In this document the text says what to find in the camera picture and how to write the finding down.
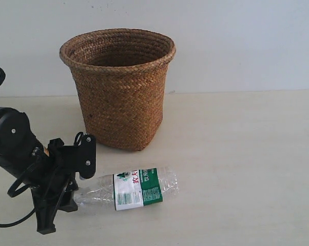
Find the basket rim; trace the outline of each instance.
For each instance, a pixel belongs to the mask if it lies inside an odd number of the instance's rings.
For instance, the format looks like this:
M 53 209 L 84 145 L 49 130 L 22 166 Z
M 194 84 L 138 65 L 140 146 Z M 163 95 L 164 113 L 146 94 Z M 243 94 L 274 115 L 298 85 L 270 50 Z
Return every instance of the basket rim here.
M 160 58 L 156 60 L 152 60 L 147 63 L 132 65 L 132 66 L 119 66 L 119 67 L 112 67 L 112 66 L 95 66 L 95 65 L 88 65 L 84 63 L 80 63 L 75 61 L 74 59 L 71 59 L 67 55 L 67 49 L 70 47 L 71 43 L 76 42 L 80 37 L 92 37 L 92 36 L 98 36 L 101 34 L 111 34 L 111 33 L 124 33 L 124 32 L 139 32 L 142 34 L 148 34 L 150 36 L 159 37 L 169 44 L 169 51 Z M 153 70 L 155 68 L 158 68 L 160 66 L 163 66 L 165 64 L 168 64 L 171 62 L 175 56 L 176 53 L 176 46 L 175 42 L 168 36 L 156 33 L 149 30 L 144 29 L 131 29 L 131 28 L 111 28 L 111 29 L 102 29 L 102 30 L 96 30 L 91 32 L 86 32 L 79 34 L 69 40 L 67 40 L 63 45 L 60 47 L 60 59 L 63 61 L 65 65 L 67 65 L 70 69 L 78 69 L 78 70 L 84 70 L 87 72 L 93 72 L 93 73 L 114 73 L 114 74 L 126 74 L 126 73 L 135 73 L 135 72 L 144 72 L 148 70 Z

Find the white wall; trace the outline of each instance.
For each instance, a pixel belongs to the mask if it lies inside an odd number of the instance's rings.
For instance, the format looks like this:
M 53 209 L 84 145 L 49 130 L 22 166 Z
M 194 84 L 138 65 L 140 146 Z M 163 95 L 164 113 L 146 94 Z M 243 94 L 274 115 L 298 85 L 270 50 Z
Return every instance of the white wall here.
M 166 92 L 309 88 L 309 0 L 0 0 L 0 96 L 76 94 L 60 46 L 118 27 L 175 40 Z

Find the logo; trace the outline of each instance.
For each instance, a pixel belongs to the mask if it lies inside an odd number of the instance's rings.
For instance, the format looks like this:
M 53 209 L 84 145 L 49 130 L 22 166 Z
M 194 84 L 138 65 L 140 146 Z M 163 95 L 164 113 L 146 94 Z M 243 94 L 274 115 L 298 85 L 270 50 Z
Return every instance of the logo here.
M 130 178 L 130 172 L 120 173 L 117 175 L 117 177 L 123 181 L 127 181 Z

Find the clear plastic bottle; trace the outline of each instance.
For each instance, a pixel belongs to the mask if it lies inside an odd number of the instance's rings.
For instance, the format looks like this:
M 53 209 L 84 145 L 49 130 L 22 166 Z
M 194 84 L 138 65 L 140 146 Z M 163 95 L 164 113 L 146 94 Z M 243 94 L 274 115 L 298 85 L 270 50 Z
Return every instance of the clear plastic bottle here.
M 178 191 L 177 175 L 170 167 L 156 168 L 163 201 L 175 196 Z M 74 200 L 79 207 L 101 207 L 115 209 L 113 175 L 95 179 L 95 183 L 79 188 L 74 193 Z

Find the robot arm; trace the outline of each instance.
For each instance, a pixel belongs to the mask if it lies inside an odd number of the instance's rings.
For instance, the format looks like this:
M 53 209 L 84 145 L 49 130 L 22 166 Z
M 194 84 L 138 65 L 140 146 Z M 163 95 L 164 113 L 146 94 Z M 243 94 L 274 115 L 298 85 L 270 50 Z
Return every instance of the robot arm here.
M 1 68 L 0 73 L 1 85 L 5 79 Z M 80 132 L 72 146 L 65 146 L 57 138 L 45 147 L 30 130 L 25 113 L 0 107 L 0 167 L 16 178 L 8 195 L 15 197 L 30 189 L 35 208 L 28 216 L 36 213 L 39 233 L 53 233 L 58 210 L 73 212 L 78 209 L 73 201 L 73 192 L 78 189 L 76 172 L 83 179 L 95 174 L 96 139 Z M 25 218 L 16 223 L 0 224 L 0 227 L 14 226 Z

